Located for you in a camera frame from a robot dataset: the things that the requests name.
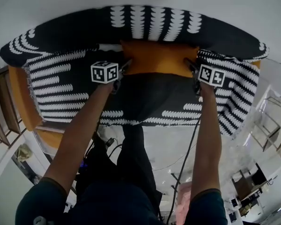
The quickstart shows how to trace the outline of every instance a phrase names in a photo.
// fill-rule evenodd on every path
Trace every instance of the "black pants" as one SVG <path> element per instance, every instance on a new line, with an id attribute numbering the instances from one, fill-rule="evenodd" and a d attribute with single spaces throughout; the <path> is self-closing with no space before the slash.
<path id="1" fill-rule="evenodd" d="M 162 194 L 156 190 L 152 166 L 144 147 L 143 129 L 141 126 L 123 126 L 123 132 L 125 139 L 117 165 L 108 158 L 104 142 L 94 136 L 94 148 L 85 160 L 87 166 L 81 168 L 77 176 L 77 200 L 92 182 L 125 181 L 145 192 L 157 214 Z"/>

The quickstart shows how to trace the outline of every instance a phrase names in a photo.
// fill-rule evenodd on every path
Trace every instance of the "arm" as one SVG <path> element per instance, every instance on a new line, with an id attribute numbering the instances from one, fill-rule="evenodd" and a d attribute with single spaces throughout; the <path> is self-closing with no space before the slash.
<path id="1" fill-rule="evenodd" d="M 207 189 L 220 189 L 218 168 L 222 141 L 213 87 L 201 83 L 201 95 L 202 116 L 192 175 L 191 200 Z"/>
<path id="2" fill-rule="evenodd" d="M 58 182 L 68 194 L 88 147 L 112 83 L 99 85 L 66 128 L 59 149 L 44 177 Z"/>

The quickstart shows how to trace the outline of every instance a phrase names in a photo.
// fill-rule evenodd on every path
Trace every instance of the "black cable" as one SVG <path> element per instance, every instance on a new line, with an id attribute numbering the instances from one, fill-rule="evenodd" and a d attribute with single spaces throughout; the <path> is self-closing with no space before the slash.
<path id="1" fill-rule="evenodd" d="M 113 152 L 114 152 L 117 148 L 119 148 L 119 147 L 122 147 L 122 145 L 120 144 L 120 145 L 116 146 L 116 147 L 112 150 L 112 152 L 111 152 L 111 154 L 108 156 L 108 158 L 110 158 L 110 157 L 112 156 Z"/>
<path id="2" fill-rule="evenodd" d="M 93 140 L 92 144 L 90 145 L 89 149 L 87 150 L 87 152 L 85 153 L 84 158 L 87 157 L 87 155 L 88 155 L 88 153 L 89 153 L 89 150 L 91 150 L 91 148 L 92 148 L 93 146 L 94 146 L 94 140 Z"/>
<path id="3" fill-rule="evenodd" d="M 196 123 L 195 129 L 194 129 L 193 134 L 192 134 L 191 142 L 189 143 L 189 147 L 188 147 L 188 150 L 187 150 L 185 159 L 184 159 L 184 161 L 183 161 L 183 164 L 182 164 L 182 167 L 181 167 L 181 170 L 180 170 L 179 177 L 178 177 L 177 182 L 176 182 L 176 185 L 175 185 L 174 196 L 173 196 L 173 203 L 172 203 L 172 207 L 171 207 L 171 210 L 170 210 L 170 214 L 169 214 L 169 217 L 168 217 L 168 220 L 167 220 L 167 224 L 169 224 L 170 217 L 171 217 L 171 215 L 172 215 L 172 213 L 173 213 L 173 210 L 174 210 L 177 188 L 178 188 L 178 185 L 179 185 L 179 183 L 180 183 L 180 179 L 181 179 L 181 176 L 182 176 L 182 172 L 183 172 L 183 170 L 184 170 L 184 166 L 185 166 L 187 157 L 188 157 L 189 152 L 190 152 L 190 150 L 191 150 L 192 141 L 193 141 L 193 139 L 194 139 L 194 137 L 195 137 L 195 133 L 196 133 L 197 127 L 198 127 L 198 125 L 199 125 L 200 119 L 201 119 L 201 117 L 199 117 L 198 122 Z"/>

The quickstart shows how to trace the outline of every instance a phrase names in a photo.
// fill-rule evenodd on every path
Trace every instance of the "sleeve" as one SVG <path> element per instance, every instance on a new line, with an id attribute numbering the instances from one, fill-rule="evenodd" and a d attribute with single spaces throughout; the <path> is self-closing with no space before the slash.
<path id="1" fill-rule="evenodd" d="M 218 189 L 209 189 L 193 198 L 185 219 L 185 225 L 227 225 L 224 202 Z"/>
<path id="2" fill-rule="evenodd" d="M 22 198 L 15 215 L 15 225 L 31 225 L 38 216 L 54 221 L 65 209 L 67 193 L 56 181 L 42 178 Z"/>

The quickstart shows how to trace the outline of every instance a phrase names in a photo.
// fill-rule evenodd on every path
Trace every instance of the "orange pillow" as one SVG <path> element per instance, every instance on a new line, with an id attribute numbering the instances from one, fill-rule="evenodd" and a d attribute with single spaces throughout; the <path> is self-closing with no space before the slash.
<path id="1" fill-rule="evenodd" d="M 121 41 L 124 55 L 132 63 L 126 75 L 140 73 L 176 74 L 192 77 L 192 72 L 183 62 L 184 58 L 195 61 L 199 48 L 184 44 L 160 44 L 149 41 Z"/>
<path id="2" fill-rule="evenodd" d="M 251 64 L 255 65 L 256 67 L 258 67 L 260 69 L 260 60 L 258 60 L 256 62 L 251 62 Z"/>

